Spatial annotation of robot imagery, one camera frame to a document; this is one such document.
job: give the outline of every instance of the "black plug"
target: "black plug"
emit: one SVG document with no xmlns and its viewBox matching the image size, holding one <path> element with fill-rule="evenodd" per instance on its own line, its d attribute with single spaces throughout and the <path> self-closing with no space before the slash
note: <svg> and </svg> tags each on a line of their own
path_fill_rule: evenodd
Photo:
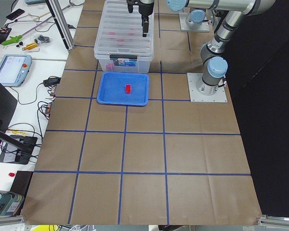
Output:
<svg viewBox="0 0 289 231">
<path fill-rule="evenodd" d="M 60 80 L 61 80 L 60 77 L 48 78 L 48 79 L 43 81 L 43 84 L 45 87 L 50 87 L 50 86 L 53 86 L 55 84 L 59 84 Z"/>
</svg>

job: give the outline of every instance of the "metal bracket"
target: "metal bracket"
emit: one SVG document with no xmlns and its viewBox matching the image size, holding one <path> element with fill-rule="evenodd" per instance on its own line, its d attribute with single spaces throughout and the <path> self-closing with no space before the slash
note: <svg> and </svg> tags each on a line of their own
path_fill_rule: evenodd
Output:
<svg viewBox="0 0 289 231">
<path fill-rule="evenodd" d="M 186 18 L 188 17 L 188 15 L 189 13 L 179 13 L 181 31 L 194 31 L 194 32 L 205 32 L 205 33 L 210 32 L 208 22 L 195 24 L 194 26 L 190 26 L 186 24 Z"/>
<path fill-rule="evenodd" d="M 227 97 L 224 87 L 218 88 L 214 95 L 203 95 L 196 89 L 197 81 L 202 78 L 202 73 L 187 73 L 188 89 L 191 102 L 202 103 L 227 103 Z"/>
</svg>

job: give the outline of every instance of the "black phone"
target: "black phone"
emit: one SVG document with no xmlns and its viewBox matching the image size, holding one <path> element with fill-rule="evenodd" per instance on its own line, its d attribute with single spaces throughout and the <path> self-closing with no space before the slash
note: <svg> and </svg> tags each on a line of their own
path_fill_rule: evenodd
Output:
<svg viewBox="0 0 289 231">
<path fill-rule="evenodd" d="M 21 14 L 23 14 L 25 11 L 22 9 L 18 9 L 12 13 L 10 13 L 8 16 L 6 16 L 7 19 L 13 20 L 15 18 L 17 18 L 18 16 L 20 16 Z"/>
</svg>

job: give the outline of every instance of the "blue device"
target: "blue device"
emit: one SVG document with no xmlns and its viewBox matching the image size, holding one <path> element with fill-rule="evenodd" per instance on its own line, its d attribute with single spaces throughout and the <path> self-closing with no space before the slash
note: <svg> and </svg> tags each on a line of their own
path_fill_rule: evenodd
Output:
<svg viewBox="0 0 289 231">
<path fill-rule="evenodd" d="M 19 87 L 32 63 L 30 55 L 6 54 L 0 63 L 0 83 L 5 87 Z"/>
<path fill-rule="evenodd" d="M 45 2 L 45 0 L 25 0 L 25 3 L 28 5 L 44 3 L 44 2 Z"/>
</svg>

